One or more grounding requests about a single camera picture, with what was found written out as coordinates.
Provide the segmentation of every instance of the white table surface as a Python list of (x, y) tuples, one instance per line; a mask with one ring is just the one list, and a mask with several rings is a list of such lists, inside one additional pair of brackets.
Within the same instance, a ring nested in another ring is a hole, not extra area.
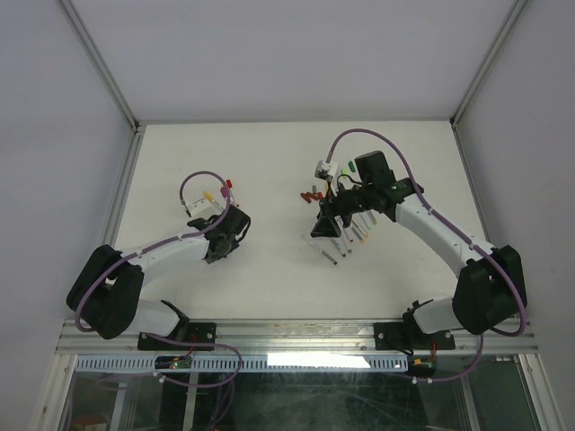
[[(251, 123), (148, 126), (116, 247), (138, 246), (177, 233), (186, 223), (178, 199), (181, 180), (197, 170), (234, 183), (252, 228), (241, 247), (212, 265), (190, 264), (148, 285), (142, 297), (166, 299), (191, 318), (396, 318), (416, 299), (454, 293), (456, 278), (413, 233), (376, 215), (365, 244), (353, 245), (333, 266), (301, 237), (314, 226), (317, 204), (300, 198), (318, 160), (347, 128), (372, 128), (403, 151), (426, 195), (444, 214), (482, 236), (456, 142), (445, 121)], [(406, 176), (394, 152), (368, 135), (346, 136), (333, 160), (347, 164), (381, 149), (398, 179)], [(203, 189), (219, 196), (211, 178), (192, 180), (189, 202)]]

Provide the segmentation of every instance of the white wall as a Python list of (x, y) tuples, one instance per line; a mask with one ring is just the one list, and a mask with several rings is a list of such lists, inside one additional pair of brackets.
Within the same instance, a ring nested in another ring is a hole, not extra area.
[(142, 120), (447, 119), (513, 0), (75, 0)]
[(56, 2), (2, 2), (0, 40), (0, 428), (23, 430), (128, 127)]
[(528, 312), (575, 428), (575, 3), (532, 2), (461, 125), (489, 231), (522, 255)]

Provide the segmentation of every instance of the metal frame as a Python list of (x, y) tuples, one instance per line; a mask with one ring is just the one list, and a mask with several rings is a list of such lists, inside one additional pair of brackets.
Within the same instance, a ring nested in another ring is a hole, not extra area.
[(464, 98), (459, 102), (459, 106), (456, 109), (455, 114), (453, 115), (452, 124), (454, 128), (457, 128), (461, 118), (465, 114), (465, 111), (469, 107), (471, 101), (481, 89), (482, 84), (485, 82), (485, 79), (489, 75), (491, 68), (495, 64), (495, 60), (498, 58), (501, 48), (505, 44), (505, 41), (508, 39), (509, 34), (515, 28), (519, 17), (525, 11), (527, 5), (530, 3), (530, 0), (516, 0), (515, 3), (509, 9), (505, 20), (501, 24), (500, 29), (498, 30), (497, 34), (495, 35), (495, 39), (490, 44), (485, 57), (482, 59), (482, 62), (479, 65), (479, 68), (475, 72), (471, 83), (465, 90)]
[(92, 38), (92, 35), (86, 28), (84, 20), (76, 9), (74, 2), (72, 0), (56, 0), (56, 2), (70, 23), (72, 30), (74, 31), (76, 37), (82, 45), (82, 48), (84, 49), (84, 52), (86, 53), (86, 56), (88, 56), (92, 62), (93, 68), (102, 79), (106, 90), (108, 90), (108, 93), (118, 106), (118, 109), (123, 114), (130, 127), (136, 131), (138, 122), (134, 117), (134, 113), (129, 107), (126, 98), (122, 94), (122, 91), (119, 89), (118, 83), (116, 82), (114, 76), (111, 74), (111, 71), (104, 61), (98, 46)]
[(469, 419), (469, 429), (470, 431), (481, 431), (482, 428), (479, 425), (479, 419), (477, 418), (477, 409), (475, 408), (475, 401), (473, 400), (473, 392), (471, 390), (471, 384), (469, 383), (469, 377), (466, 375), (463, 376), (460, 379), (460, 382), (464, 393), (467, 418)]
[[(217, 324), (217, 341), (239, 348), (248, 355), (266, 354), (270, 351), (323, 350), (334, 353), (383, 355), (389, 352), (376, 350), (373, 324), (397, 319), (348, 319), (348, 320), (213, 320)], [(517, 319), (500, 325), (504, 330), (517, 327)], [(477, 348), (478, 338), (465, 330), (452, 332), (456, 350), (439, 351), (442, 356), (468, 356)], [(83, 333), (74, 321), (64, 324), (56, 353), (65, 354), (141, 354), (137, 350), (138, 334), (122, 334), (104, 340), (95, 332)], [(494, 332), (484, 334), (485, 355), (515, 355), (538, 353), (530, 325), (520, 337), (505, 338)], [(428, 351), (416, 350), (416, 355)]]
[(526, 392), (531, 395), (542, 431), (567, 431), (567, 424), (559, 410), (557, 399), (539, 355), (519, 355)]
[(114, 197), (109, 212), (110, 215), (106, 220), (106, 225), (104, 226), (102, 233), (102, 244), (113, 246), (118, 238), (119, 226), (124, 214), (126, 201), (128, 200), (129, 187), (132, 184), (132, 178), (134, 178), (137, 157), (140, 154), (140, 148), (142, 147), (142, 140), (145, 132), (145, 126), (140, 126), (132, 132), (132, 136), (128, 144), (128, 150), (118, 178), (118, 183), (114, 191)]
[(54, 431), (65, 410), (66, 397), (72, 382), (77, 355), (55, 355), (50, 365), (48, 380), (40, 397), (31, 429)]

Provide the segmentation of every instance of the test tube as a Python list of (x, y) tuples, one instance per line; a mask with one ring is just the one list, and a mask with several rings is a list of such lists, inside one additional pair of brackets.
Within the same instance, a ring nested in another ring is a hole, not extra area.
[(214, 199), (214, 197), (213, 197), (212, 195), (210, 195), (207, 191), (204, 190), (203, 195), (204, 195), (204, 198), (206, 198), (207, 200), (209, 200), (209, 201), (214, 205), (214, 207), (216, 207), (217, 209), (219, 209), (219, 210), (222, 211), (222, 212), (224, 211), (224, 209), (222, 208), (222, 206), (219, 205), (219, 203)]
[(371, 227), (369, 227), (369, 223), (367, 222), (366, 218), (363, 216), (363, 214), (359, 214), (359, 218), (361, 219), (361, 221), (363, 222), (363, 224), (366, 226), (366, 228), (370, 231)]
[(363, 227), (357, 224), (355, 220), (351, 220), (351, 224), (353, 224), (353, 227), (358, 229), (363, 236), (365, 236), (366, 238), (369, 236), (369, 233), (367, 233), (367, 231)]
[(358, 232), (358, 230), (355, 227), (351, 227), (351, 231), (353, 232), (354, 235), (356, 235), (359, 239), (359, 242), (361, 242), (362, 244), (366, 241), (363, 239), (363, 236), (361, 236), (361, 233)]
[(368, 210), (367, 216), (369, 217), (369, 220), (371, 220), (371, 223), (377, 224), (377, 220), (376, 220), (376, 217), (374, 216), (374, 213), (372, 213), (370, 210)]
[(305, 242), (307, 242), (309, 245), (311, 245), (315, 251), (317, 251), (318, 253), (320, 253), (322, 256), (324, 256), (327, 260), (329, 260), (333, 265), (337, 265), (338, 261), (336, 259), (334, 259), (332, 256), (330, 256), (326, 251), (324, 251), (319, 245), (317, 245), (315, 242), (313, 242), (312, 240), (309, 240), (307, 238), (305, 238), (305, 235), (302, 234), (302, 238)]
[(338, 251), (340, 252), (340, 255), (345, 258), (346, 254), (345, 254), (345, 250), (342, 249), (342, 247), (340, 246), (340, 244), (335, 240), (335, 238), (330, 238), (330, 240), (332, 241), (333, 246), (338, 249)]
[(343, 233), (343, 245), (345, 245), (345, 249), (348, 251), (348, 253), (351, 253), (351, 246), (350, 244), (353, 242), (351, 240), (351, 238), (349, 237), (348, 231), (345, 230), (345, 228), (343, 227), (343, 221), (341, 220), (340, 217), (336, 217), (335, 218), (335, 223), (338, 224), (338, 226), (340, 227), (341, 232)]

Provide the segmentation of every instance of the black mount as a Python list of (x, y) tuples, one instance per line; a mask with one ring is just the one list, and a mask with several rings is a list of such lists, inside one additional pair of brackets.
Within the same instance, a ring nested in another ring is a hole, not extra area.
[(374, 323), (376, 350), (398, 350), (411, 356), (413, 350), (431, 350), (433, 341), (436, 342), (437, 350), (455, 350), (456, 343), (448, 330), (433, 334), (421, 332), (413, 313), (426, 303), (414, 302), (413, 307), (403, 314), (403, 321)]
[[(188, 222), (188, 226), (195, 227), (201, 231), (214, 223), (218, 217), (219, 215), (213, 215), (208, 220), (196, 218)], [(240, 208), (231, 205), (226, 218), (215, 229), (204, 235), (209, 241), (208, 253), (204, 260), (207, 263), (213, 263), (216, 260), (225, 258), (240, 246), (240, 242), (242, 242), (251, 225), (252, 219)]]
[[(513, 247), (506, 245), (493, 249), (491, 257), (500, 264), (519, 292), (527, 307), (527, 295), (521, 257)], [(456, 318), (472, 334), (503, 322), (518, 312), (517, 302), (499, 272), (486, 259), (469, 260), (459, 272), (456, 294), (453, 297)]]
[(340, 216), (343, 227), (349, 227), (351, 217), (356, 213), (375, 210), (395, 221), (395, 207), (415, 193), (409, 178), (396, 180), (381, 151), (361, 155), (355, 159), (360, 185), (345, 189), (338, 185), (338, 194), (327, 193), (319, 202), (320, 213), (310, 235), (315, 237), (339, 237), (341, 229), (335, 222)]
[[(200, 230), (214, 223), (216, 219), (217, 215), (208, 220), (198, 218), (190, 221), (188, 226)], [(251, 219), (247, 214), (237, 207), (230, 206), (224, 220), (204, 235), (209, 241), (208, 253), (204, 260), (207, 263), (213, 263), (237, 249), (247, 234), (250, 224)], [(66, 298), (67, 306), (75, 311), (92, 283), (120, 258), (121, 252), (112, 249), (110, 245), (98, 247), (70, 289)], [(116, 338), (134, 320), (144, 282), (144, 272), (138, 265), (124, 262), (108, 275), (108, 279), (113, 280), (114, 283), (102, 281), (88, 298), (81, 316), (103, 339)], [(181, 315), (181, 322), (184, 318), (185, 321), (189, 321), (171, 304), (166, 303), (166, 305), (171, 306)]]

